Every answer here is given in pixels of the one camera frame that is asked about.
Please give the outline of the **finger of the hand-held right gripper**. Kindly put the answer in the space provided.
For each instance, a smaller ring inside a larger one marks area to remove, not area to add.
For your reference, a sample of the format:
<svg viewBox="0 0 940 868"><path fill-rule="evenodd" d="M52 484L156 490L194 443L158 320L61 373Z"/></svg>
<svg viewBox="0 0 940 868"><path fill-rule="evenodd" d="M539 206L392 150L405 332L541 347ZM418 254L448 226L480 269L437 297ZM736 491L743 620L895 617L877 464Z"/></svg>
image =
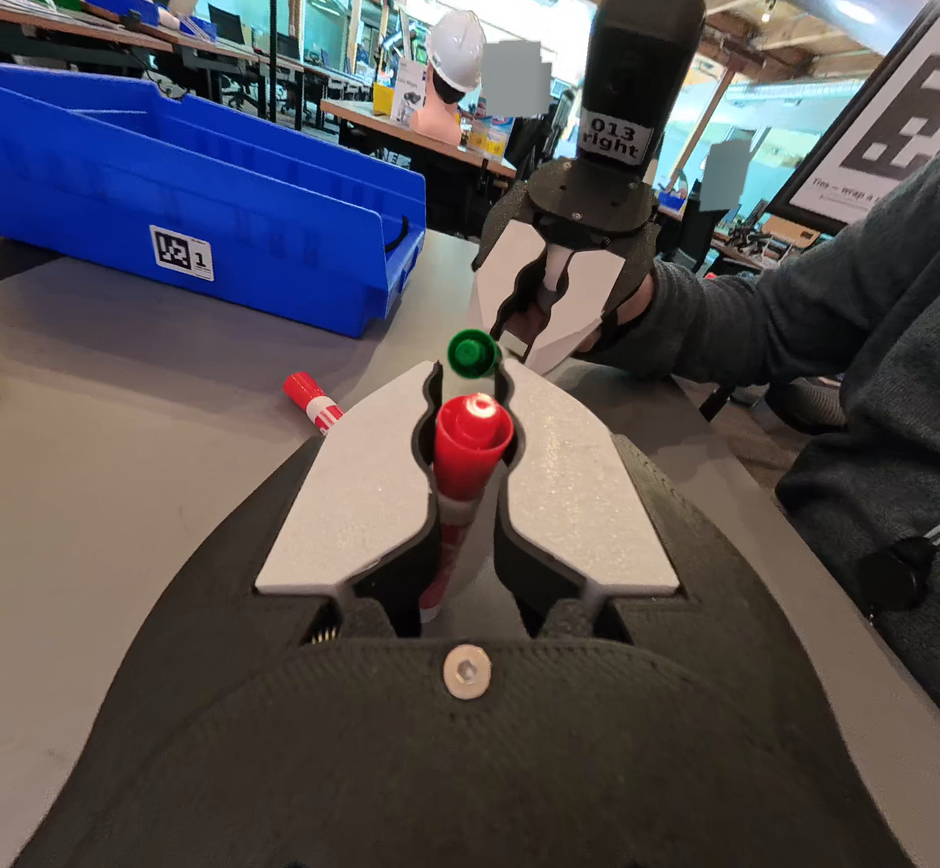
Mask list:
<svg viewBox="0 0 940 868"><path fill-rule="evenodd" d="M511 220L474 268L470 327L498 341L507 322L527 308L544 279L547 244L530 223Z"/></svg>
<svg viewBox="0 0 940 868"><path fill-rule="evenodd" d="M602 323L606 302L625 266L601 249L548 248L534 305L541 326L525 357L526 368L546 375L578 350Z"/></svg>

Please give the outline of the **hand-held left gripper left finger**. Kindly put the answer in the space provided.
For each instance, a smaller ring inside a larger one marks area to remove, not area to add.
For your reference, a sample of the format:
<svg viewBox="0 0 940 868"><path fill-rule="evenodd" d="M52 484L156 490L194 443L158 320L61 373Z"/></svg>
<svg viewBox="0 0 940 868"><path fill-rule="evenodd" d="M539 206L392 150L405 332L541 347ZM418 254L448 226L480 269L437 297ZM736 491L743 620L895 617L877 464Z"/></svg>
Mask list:
<svg viewBox="0 0 940 868"><path fill-rule="evenodd" d="M440 557L431 471L443 369L424 360L343 411L322 436L256 581L258 594L372 599L397 634L420 634L418 602Z"/></svg>

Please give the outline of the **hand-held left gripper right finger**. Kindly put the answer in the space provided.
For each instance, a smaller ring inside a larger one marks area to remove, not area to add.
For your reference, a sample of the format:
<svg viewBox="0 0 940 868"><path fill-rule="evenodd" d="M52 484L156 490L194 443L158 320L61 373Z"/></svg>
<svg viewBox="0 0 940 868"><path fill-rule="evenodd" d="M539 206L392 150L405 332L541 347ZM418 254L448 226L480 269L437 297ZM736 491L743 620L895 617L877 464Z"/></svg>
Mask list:
<svg viewBox="0 0 940 868"><path fill-rule="evenodd" d="M612 432L555 384L505 359L496 398L514 438L499 483L496 575L530 637L560 601L590 623L617 599L671 599L680 580Z"/></svg>

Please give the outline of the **green dry-erase marker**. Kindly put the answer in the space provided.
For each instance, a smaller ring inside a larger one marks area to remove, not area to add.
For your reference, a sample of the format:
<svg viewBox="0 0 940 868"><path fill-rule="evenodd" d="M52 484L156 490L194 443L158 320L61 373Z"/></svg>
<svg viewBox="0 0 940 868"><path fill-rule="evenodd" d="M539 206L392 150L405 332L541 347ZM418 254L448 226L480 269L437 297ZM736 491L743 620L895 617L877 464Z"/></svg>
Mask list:
<svg viewBox="0 0 940 868"><path fill-rule="evenodd" d="M447 362L453 372L464 379L481 379L499 367L503 354L496 340L479 328L457 332L447 347Z"/></svg>

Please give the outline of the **red dry-erase marker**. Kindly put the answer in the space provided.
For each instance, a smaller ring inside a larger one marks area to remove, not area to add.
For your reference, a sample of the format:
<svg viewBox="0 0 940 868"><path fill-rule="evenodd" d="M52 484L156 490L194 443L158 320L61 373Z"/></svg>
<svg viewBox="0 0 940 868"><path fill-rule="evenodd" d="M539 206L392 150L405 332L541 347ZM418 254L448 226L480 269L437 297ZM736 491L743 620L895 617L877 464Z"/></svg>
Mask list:
<svg viewBox="0 0 940 868"><path fill-rule="evenodd" d="M439 614L486 486L513 436L509 412L482 392L448 400L437 415L432 471L439 510L440 557L433 580L419 598L423 625Z"/></svg>
<svg viewBox="0 0 940 868"><path fill-rule="evenodd" d="M308 373L295 373L283 382L283 392L318 431L325 435L343 417L343 411Z"/></svg>

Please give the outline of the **blue plastic bin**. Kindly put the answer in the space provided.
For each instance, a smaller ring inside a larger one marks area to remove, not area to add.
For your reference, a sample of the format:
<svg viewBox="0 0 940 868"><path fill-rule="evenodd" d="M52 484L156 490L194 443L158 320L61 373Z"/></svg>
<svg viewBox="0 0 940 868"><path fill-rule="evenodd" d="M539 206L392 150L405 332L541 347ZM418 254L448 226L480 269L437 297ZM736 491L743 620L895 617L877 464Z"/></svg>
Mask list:
<svg viewBox="0 0 940 868"><path fill-rule="evenodd" d="M424 178L144 79L2 65L2 236L353 338L424 246Z"/></svg>

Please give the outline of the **person's right forearm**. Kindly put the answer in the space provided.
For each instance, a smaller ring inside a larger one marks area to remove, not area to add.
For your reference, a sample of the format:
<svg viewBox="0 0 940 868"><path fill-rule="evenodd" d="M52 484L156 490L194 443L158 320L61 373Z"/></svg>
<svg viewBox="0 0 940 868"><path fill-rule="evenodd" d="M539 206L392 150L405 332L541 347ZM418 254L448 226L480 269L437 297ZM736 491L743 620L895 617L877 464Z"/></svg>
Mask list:
<svg viewBox="0 0 940 868"><path fill-rule="evenodd" d="M938 160L826 243L756 280L652 269L652 304L616 345L585 358L632 375L727 387L791 381L811 337L907 328L938 299Z"/></svg>

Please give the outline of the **person's right hand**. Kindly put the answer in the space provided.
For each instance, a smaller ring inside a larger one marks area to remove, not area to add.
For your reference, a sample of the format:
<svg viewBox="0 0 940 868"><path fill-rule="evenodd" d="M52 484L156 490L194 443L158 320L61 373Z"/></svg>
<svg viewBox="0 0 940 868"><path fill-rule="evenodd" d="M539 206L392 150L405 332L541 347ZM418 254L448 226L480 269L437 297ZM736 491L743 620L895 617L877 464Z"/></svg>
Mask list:
<svg viewBox="0 0 940 868"><path fill-rule="evenodd" d="M575 355L585 357L616 345L649 310L654 294L655 279L651 271L628 298L605 314L600 325L575 350Z"/></svg>

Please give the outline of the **mannequin head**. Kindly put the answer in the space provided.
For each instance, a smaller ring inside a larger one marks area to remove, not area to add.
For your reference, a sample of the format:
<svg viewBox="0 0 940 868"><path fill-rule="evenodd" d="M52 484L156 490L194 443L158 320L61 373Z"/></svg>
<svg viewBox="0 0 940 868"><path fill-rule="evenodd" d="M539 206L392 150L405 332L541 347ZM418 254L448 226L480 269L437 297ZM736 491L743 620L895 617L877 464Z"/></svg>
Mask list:
<svg viewBox="0 0 940 868"><path fill-rule="evenodd" d="M412 113L410 129L447 146L460 146L463 131L459 104L465 95L466 92L451 86L434 66L428 63L424 101L422 106Z"/></svg>

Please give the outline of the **white hard hat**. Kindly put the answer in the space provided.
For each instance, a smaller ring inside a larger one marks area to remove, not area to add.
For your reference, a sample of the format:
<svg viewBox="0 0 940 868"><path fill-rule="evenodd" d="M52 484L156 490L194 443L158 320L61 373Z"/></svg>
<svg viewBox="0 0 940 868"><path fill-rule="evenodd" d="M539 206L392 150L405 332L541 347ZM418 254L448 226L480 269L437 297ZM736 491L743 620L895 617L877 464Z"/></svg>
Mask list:
<svg viewBox="0 0 940 868"><path fill-rule="evenodd" d="M426 40L429 63L435 74L463 94L479 86L485 47L482 25L470 10L452 10L444 15Z"/></svg>

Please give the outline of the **black framed sign board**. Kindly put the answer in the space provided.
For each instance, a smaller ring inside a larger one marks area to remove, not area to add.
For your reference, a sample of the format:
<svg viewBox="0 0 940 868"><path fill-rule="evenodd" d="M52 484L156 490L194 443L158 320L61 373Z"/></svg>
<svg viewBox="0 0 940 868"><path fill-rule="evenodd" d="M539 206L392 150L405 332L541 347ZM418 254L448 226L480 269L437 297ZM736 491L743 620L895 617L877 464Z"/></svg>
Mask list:
<svg viewBox="0 0 940 868"><path fill-rule="evenodd" d="M939 153L939 0L930 0L767 207L835 235Z"/></svg>

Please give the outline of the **person's grey sweater torso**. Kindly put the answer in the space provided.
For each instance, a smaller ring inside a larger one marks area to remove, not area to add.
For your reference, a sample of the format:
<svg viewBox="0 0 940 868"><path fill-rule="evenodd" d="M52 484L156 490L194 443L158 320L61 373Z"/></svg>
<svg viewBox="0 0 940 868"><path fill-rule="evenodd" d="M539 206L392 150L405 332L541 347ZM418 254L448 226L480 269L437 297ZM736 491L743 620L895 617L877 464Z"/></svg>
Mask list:
<svg viewBox="0 0 940 868"><path fill-rule="evenodd" d="M938 704L938 301L902 329L811 337L791 375L845 375L844 427L779 486L793 525Z"/></svg>

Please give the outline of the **small blue background bin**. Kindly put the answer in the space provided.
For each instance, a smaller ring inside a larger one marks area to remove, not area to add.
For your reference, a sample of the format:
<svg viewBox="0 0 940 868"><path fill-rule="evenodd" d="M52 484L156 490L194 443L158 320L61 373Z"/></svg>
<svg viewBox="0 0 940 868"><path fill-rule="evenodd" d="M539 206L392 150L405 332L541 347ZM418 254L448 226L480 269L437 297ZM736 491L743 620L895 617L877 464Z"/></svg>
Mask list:
<svg viewBox="0 0 940 868"><path fill-rule="evenodd" d="M140 25L159 28L159 8L151 0L81 0L83 9L96 16L121 20L136 17Z"/></svg>

